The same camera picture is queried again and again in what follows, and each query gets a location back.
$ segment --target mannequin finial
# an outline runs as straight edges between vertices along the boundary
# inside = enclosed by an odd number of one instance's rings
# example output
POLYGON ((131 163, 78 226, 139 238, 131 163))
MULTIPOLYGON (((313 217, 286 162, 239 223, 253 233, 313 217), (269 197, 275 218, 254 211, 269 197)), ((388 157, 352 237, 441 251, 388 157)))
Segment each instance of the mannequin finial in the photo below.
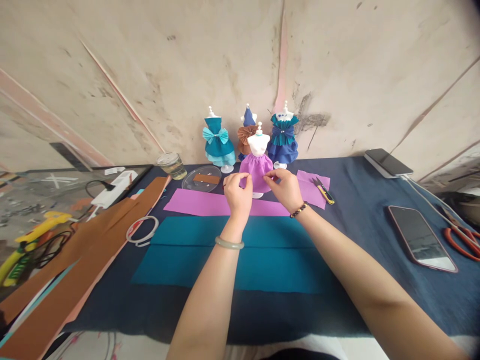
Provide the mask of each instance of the mannequin finial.
POLYGON ((260 136, 260 135, 263 135, 263 134, 264 134, 264 132, 262 131, 262 122, 259 121, 258 122, 258 129, 256 130, 255 135, 260 136))

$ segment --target teal bow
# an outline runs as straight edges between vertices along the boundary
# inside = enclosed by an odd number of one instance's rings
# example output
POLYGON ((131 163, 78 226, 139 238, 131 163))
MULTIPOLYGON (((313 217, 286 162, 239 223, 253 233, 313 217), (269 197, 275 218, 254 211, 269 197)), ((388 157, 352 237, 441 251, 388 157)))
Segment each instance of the teal bow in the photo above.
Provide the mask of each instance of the teal bow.
POLYGON ((203 138, 208 141, 209 144, 212 143, 214 138, 220 138, 222 144, 226 144, 229 140, 229 132, 225 128, 221 128, 218 134, 214 134, 210 131, 208 127, 203 128, 203 138))

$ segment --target orange scissors handle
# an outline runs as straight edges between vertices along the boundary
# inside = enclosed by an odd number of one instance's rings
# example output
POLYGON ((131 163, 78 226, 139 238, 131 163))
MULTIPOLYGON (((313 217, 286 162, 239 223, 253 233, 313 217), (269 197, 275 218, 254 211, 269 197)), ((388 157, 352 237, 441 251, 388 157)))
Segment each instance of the orange scissors handle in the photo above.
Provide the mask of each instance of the orange scissors handle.
MULTIPOLYGON (((461 230, 463 231, 464 234, 466 234, 470 240, 472 240, 474 243, 479 244, 476 238, 480 239, 480 234, 478 232, 471 232, 467 228, 462 227, 461 230)), ((450 243, 450 245, 457 250, 460 254, 463 256, 472 259, 473 261, 480 262, 480 248, 472 244, 470 241, 467 241, 464 239, 464 235, 460 232, 460 230, 457 227, 447 227, 444 230, 444 233, 446 240, 450 243), (472 255, 471 253, 465 251, 460 245, 458 245, 455 240, 452 238, 452 230, 453 232, 461 239, 463 240, 464 243, 468 245, 468 247, 473 251, 475 255, 472 255)))

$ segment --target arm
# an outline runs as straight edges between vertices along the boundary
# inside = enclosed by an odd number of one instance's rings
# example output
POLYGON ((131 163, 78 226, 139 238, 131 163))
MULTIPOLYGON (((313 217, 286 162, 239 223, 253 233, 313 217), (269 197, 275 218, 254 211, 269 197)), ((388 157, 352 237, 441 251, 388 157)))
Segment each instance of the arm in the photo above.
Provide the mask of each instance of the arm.
MULTIPOLYGON (((297 177, 285 169, 269 177, 277 199, 290 212, 303 204, 297 177)), ((398 282, 360 246, 309 206, 295 219, 305 228, 341 282, 371 333, 390 359, 468 359, 398 282)))
MULTIPOLYGON (((220 238, 240 243, 252 207, 252 177, 236 173, 226 177, 223 184, 231 214, 220 238), (239 183, 245 177, 242 189, 239 183)), ((213 247, 181 312, 168 360, 224 358, 239 252, 213 247)))

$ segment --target purple skirt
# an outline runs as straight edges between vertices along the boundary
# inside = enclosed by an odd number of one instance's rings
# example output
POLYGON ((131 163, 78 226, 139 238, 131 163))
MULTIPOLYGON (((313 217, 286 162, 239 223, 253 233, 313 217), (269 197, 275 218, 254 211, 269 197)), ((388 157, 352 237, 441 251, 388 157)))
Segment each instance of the purple skirt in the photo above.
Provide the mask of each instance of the purple skirt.
MULTIPOLYGON (((255 156, 252 153, 247 155, 240 164, 241 173, 249 173, 253 183, 254 193, 268 193, 271 189, 264 180, 264 175, 274 169, 272 160, 265 154, 255 156)), ((240 180, 240 186, 245 188, 247 179, 240 180)))

